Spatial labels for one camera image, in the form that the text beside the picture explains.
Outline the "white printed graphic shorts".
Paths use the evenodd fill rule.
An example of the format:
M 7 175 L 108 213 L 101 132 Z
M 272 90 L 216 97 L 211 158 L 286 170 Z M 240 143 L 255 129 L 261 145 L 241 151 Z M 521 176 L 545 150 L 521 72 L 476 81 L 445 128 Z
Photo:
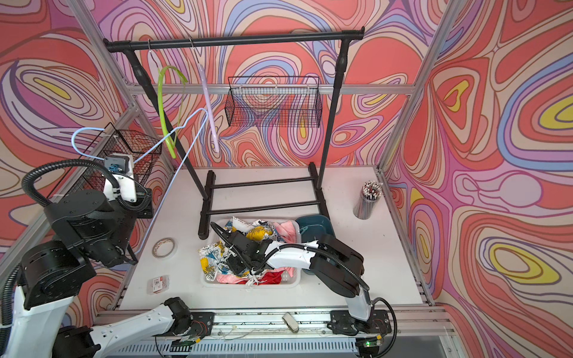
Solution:
M 198 250 L 201 270 L 203 271 L 204 278 L 208 283 L 217 283 L 216 274 L 221 263 L 225 264 L 228 257 L 231 255 L 230 249 L 225 246 L 225 243 L 217 236 L 213 243 Z

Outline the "red shorts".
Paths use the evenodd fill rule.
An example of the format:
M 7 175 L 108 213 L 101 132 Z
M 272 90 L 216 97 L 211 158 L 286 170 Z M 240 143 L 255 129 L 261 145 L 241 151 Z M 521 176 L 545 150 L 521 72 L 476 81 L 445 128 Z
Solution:
M 245 277 L 241 277 L 237 284 L 246 286 L 279 285 L 283 281 L 283 272 L 284 270 L 270 270 L 259 275 L 248 274 Z

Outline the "pink tie-dye shorts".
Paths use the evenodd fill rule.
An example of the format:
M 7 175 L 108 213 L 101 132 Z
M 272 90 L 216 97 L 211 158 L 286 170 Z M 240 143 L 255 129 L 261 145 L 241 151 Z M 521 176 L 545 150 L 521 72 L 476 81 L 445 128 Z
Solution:
M 259 241 L 261 238 L 271 238 L 274 241 L 279 241 L 282 243 L 299 243 L 300 242 L 300 233 L 298 232 L 298 225 L 292 221 L 286 222 L 264 222 L 261 220 L 257 220 L 252 223 L 244 222 L 236 217 L 233 217 L 228 223 L 225 225 L 226 230 L 240 231 L 241 233 L 245 234 L 249 239 L 253 239 Z M 283 272 L 283 281 L 281 284 L 291 283 L 294 279 L 297 278 L 297 271 L 295 268 L 275 268 L 275 269 L 266 269 L 262 271 L 260 274 L 263 274 L 265 271 L 270 270 L 284 270 Z M 216 281 L 220 284 L 237 284 L 237 281 L 241 277 L 247 276 L 249 273 L 246 272 L 242 275 L 235 275 L 228 265 L 225 263 L 221 263 L 218 268 L 218 273 L 216 274 Z

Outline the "lavender wire hanger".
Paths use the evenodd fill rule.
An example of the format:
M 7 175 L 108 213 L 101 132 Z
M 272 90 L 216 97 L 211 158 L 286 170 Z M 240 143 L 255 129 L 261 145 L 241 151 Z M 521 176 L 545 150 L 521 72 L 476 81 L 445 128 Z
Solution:
M 213 106 L 212 106 L 211 101 L 210 101 L 210 93 L 209 93 L 209 89 L 208 89 L 208 85 L 207 85 L 206 71 L 198 59 L 198 50 L 196 49 L 194 41 L 192 39 L 190 39 L 190 44 L 191 44 L 193 55 L 195 58 L 195 63 L 198 67 L 198 74 L 199 74 L 199 78 L 200 78 L 200 82 L 201 82 L 201 88 L 202 88 L 202 92 L 203 92 L 204 100 L 205 100 L 205 104 L 206 104 L 207 119 L 210 123 L 210 134 L 211 134 L 211 139 L 213 142 L 213 150 L 215 153 L 219 153 L 220 152 L 219 138 L 218 138 L 216 125 L 215 125 L 215 119 L 214 119 L 214 115 L 213 115 Z

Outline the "light blue hanger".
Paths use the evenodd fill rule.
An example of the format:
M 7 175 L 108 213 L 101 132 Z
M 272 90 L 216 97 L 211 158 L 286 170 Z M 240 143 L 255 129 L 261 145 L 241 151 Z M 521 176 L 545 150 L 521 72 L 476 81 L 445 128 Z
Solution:
M 198 136 L 201 134 L 201 131 L 206 126 L 206 123 L 209 122 L 207 119 L 207 110 L 205 110 L 204 108 L 196 110 L 195 112 L 193 112 L 191 115 L 188 116 L 188 118 L 183 122 L 182 125 L 179 125 L 174 129 L 175 132 L 182 130 L 187 126 L 188 122 L 192 120 L 192 118 L 200 112 L 204 113 L 204 119 L 201 122 L 198 134 L 195 136 L 195 139 L 193 140 L 190 146 L 191 149 L 194 146 Z M 83 152 L 83 150 L 80 150 L 76 145 L 76 137 L 82 132 L 85 131 L 89 131 L 90 133 L 106 132 L 108 131 L 108 128 L 112 128 L 113 131 L 111 131 L 109 134 L 97 134 L 96 137 L 94 137 L 94 139 L 92 140 L 92 143 L 84 146 L 85 149 L 89 149 L 90 147 L 93 146 L 93 143 L 101 142 L 100 137 L 109 138 L 103 140 L 104 146 L 99 151 L 98 155 L 87 155 Z M 83 159 L 83 157 L 86 157 L 88 159 L 95 160 L 100 164 L 104 164 L 104 159 L 108 155 L 111 155 L 113 153 L 131 155 L 134 158 L 134 180 L 137 180 L 136 183 L 137 194 L 143 194 L 141 190 L 143 190 L 143 187 L 145 186 L 144 184 L 147 183 L 147 180 L 149 179 L 149 176 L 152 173 L 153 167 L 155 166 L 156 162 L 159 160 L 159 157 L 161 156 L 163 148 L 162 145 L 165 143 L 165 146 L 167 146 L 168 148 L 172 147 L 174 148 L 173 143 L 175 143 L 175 140 L 173 140 L 171 137 L 168 137 L 167 134 L 164 134 L 163 137 L 157 140 L 139 131 L 130 129 L 127 130 L 116 129 L 111 123 L 109 123 L 106 126 L 106 128 L 93 128 L 93 127 L 79 128 L 73 133 L 70 142 L 72 144 L 72 148 L 82 157 L 81 159 Z M 97 189 L 105 191 L 105 188 L 110 189 L 111 186 L 110 183 L 106 181 L 106 179 L 100 172 L 98 172 L 95 169 L 85 169 L 84 172 L 81 174 L 81 177 L 73 184 L 73 187 L 68 190 L 67 194 L 79 192 L 84 189 Z M 142 220 L 146 219 L 150 220 L 147 229 L 151 227 L 150 226 L 151 222 L 153 221 L 155 213 L 157 212 L 157 210 L 155 210 L 155 212 L 153 210 L 158 209 L 160 207 L 160 203 L 155 205 L 153 194 L 152 194 L 152 200 L 150 201 L 149 205 L 150 206 L 148 207 L 148 209 L 146 209 L 146 215 L 144 215 L 145 218 L 142 217 Z M 148 235 L 147 231 L 146 235 L 143 235 L 143 231 L 140 232 L 141 234 L 139 239 L 140 241 L 138 241 L 136 249 L 139 250 L 140 247 L 142 247 Z

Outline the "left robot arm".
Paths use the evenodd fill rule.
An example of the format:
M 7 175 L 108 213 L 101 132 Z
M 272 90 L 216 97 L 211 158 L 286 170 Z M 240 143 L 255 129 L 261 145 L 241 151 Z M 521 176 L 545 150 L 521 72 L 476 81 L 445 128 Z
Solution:
M 111 185 L 110 194 L 85 189 L 53 202 L 36 189 L 41 177 L 76 167 L 100 172 Z M 107 267 L 137 263 L 129 237 L 151 196 L 129 204 L 113 173 L 85 159 L 39 166 L 23 177 L 22 190 L 43 208 L 55 238 L 29 249 L 7 276 L 1 292 L 3 357 L 107 357 L 149 337 L 174 337 L 177 345 L 191 346 L 210 336 L 212 315 L 195 317 L 178 297 L 110 325 L 63 326 L 83 284 L 96 275 L 94 262 Z

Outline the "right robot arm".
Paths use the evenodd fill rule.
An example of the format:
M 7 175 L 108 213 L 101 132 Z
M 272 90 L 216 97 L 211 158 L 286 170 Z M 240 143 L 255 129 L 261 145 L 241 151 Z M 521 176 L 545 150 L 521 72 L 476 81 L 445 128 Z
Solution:
M 331 311 L 327 327 L 333 334 L 348 337 L 372 334 L 378 341 L 390 335 L 382 355 L 394 346 L 398 336 L 394 309 L 384 298 L 370 298 L 370 287 L 362 279 L 363 256 L 335 236 L 324 234 L 307 243 L 282 243 L 270 238 L 256 241 L 216 222 L 210 226 L 227 249 L 222 261 L 233 274 L 246 273 L 258 279 L 273 269 L 310 271 L 331 292 L 346 300 L 346 310 Z

